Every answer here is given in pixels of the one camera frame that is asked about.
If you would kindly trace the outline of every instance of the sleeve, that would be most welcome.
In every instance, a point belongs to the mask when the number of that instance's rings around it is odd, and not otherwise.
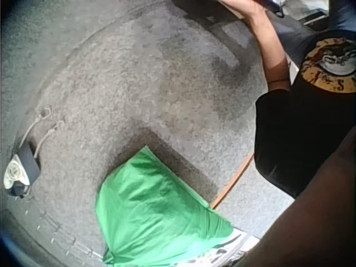
[[[260,174],[296,197],[304,188],[303,148],[290,93],[275,90],[256,102],[255,163]]]

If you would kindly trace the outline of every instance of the white cord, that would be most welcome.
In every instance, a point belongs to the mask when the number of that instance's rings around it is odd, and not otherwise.
[[[64,124],[64,121],[58,121],[56,123],[56,125],[54,125],[51,129],[49,129],[47,131],[47,133],[42,137],[42,139],[39,141],[38,145],[37,145],[37,148],[36,148],[36,151],[34,152],[34,155],[33,157],[36,159],[37,156],[38,156],[38,153],[39,153],[39,149],[41,148],[43,142],[45,141],[45,139],[47,137],[49,137],[51,134],[55,133],[57,128],[60,126],[60,124]]]
[[[43,121],[45,120],[46,118],[50,117],[52,115],[52,111],[49,107],[45,107],[44,110],[47,110],[48,111],[48,114],[45,115],[45,116],[42,116],[42,113],[38,114],[37,115],[37,118],[35,119],[35,121],[29,126],[29,128],[27,129],[26,133],[23,135],[22,137],[22,140],[21,140],[21,143],[19,145],[18,148],[21,148],[24,141],[26,140],[26,137],[27,135],[29,134],[29,132],[32,130],[32,128],[40,121]]]

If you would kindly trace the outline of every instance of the person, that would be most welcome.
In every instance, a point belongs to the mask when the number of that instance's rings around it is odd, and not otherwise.
[[[245,17],[268,83],[256,167],[296,198],[235,266],[356,266],[355,4],[330,1],[329,28],[313,32],[253,0],[221,1]],[[285,51],[300,68],[293,85]]]
[[[355,3],[330,1],[329,27],[315,32],[257,0],[221,1],[244,16],[268,83],[256,102],[256,168],[297,197],[355,125]],[[286,53],[300,69],[292,85]]]

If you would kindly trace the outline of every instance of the orange cable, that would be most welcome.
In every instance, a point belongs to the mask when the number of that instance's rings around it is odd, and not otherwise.
[[[239,170],[237,171],[237,173],[235,174],[235,176],[230,180],[230,182],[228,183],[228,185],[224,188],[224,190],[221,192],[221,194],[219,196],[217,196],[217,198],[210,204],[210,207],[212,209],[216,209],[217,206],[220,205],[220,203],[226,198],[226,196],[229,194],[229,192],[231,191],[231,189],[233,189],[233,187],[236,185],[236,183],[239,181],[239,179],[241,178],[242,174],[244,174],[244,172],[246,171],[246,169],[250,166],[250,163],[252,161],[254,157],[254,153],[250,153],[247,158],[245,159],[245,161],[241,164]]]

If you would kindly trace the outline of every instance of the hand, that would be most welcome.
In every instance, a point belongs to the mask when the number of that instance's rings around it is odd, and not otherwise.
[[[261,6],[258,0],[220,0],[223,4],[238,11],[245,18],[253,18],[264,13],[264,7]]]

